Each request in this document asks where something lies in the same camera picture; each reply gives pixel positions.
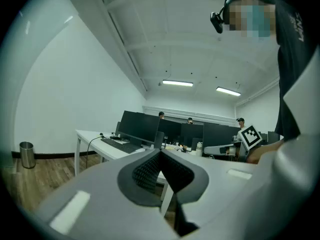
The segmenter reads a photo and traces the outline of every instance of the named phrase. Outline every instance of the black mesh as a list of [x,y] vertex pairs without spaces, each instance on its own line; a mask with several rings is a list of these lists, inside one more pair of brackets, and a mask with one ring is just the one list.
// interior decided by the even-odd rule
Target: black mesh
[[154,193],[160,172],[159,154],[147,160],[132,172],[134,182],[141,188]]
[[194,172],[168,155],[162,153],[160,162],[161,171],[174,193],[179,192],[193,181]]

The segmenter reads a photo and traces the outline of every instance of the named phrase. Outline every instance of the monitor stand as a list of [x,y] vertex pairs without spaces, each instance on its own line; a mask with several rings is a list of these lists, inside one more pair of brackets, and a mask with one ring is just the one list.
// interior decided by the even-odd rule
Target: monitor stand
[[130,148],[133,148],[135,150],[141,149],[142,140],[137,138],[130,138],[130,142],[124,143],[122,145],[128,146]]

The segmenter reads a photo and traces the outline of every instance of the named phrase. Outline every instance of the keyboard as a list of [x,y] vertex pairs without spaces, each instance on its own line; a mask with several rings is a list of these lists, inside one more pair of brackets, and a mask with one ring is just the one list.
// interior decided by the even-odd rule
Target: keyboard
[[118,150],[121,150],[121,151],[123,151],[123,152],[126,152],[126,153],[128,153],[128,154],[130,154],[130,153],[132,153],[132,152],[134,152],[134,151],[137,150],[137,149],[135,149],[135,148],[133,148],[133,147],[131,147],[131,146],[123,145],[123,144],[121,144],[121,143],[119,143],[119,142],[116,142],[116,141],[114,141],[114,140],[112,140],[112,139],[109,139],[109,138],[101,138],[101,140],[102,140],[104,143],[107,143],[107,144],[109,144],[110,146],[112,146],[112,147],[114,147],[114,148],[116,148],[116,149],[118,149]]

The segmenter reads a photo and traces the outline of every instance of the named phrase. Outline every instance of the cable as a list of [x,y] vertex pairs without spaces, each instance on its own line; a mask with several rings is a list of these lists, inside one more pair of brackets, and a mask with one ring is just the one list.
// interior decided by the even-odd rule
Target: cable
[[99,137],[96,137],[94,139],[92,139],[90,142],[89,142],[89,145],[88,145],[88,149],[86,150],[86,161],[85,161],[85,168],[87,169],[88,168],[88,152],[89,152],[89,147],[90,147],[90,144],[92,141],[98,139],[98,138],[105,138],[105,136],[103,135],[103,133],[100,133],[101,136]]

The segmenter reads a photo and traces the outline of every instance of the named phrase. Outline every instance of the baseboard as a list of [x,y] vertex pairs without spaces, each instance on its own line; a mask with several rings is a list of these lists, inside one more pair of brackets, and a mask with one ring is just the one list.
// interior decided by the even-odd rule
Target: baseboard
[[[20,152],[12,151],[13,158],[21,158]],[[88,155],[94,155],[97,152],[89,151]],[[86,156],[87,152],[80,152],[80,156]],[[73,158],[75,153],[51,153],[51,154],[34,154],[34,159],[59,159],[59,158]]]

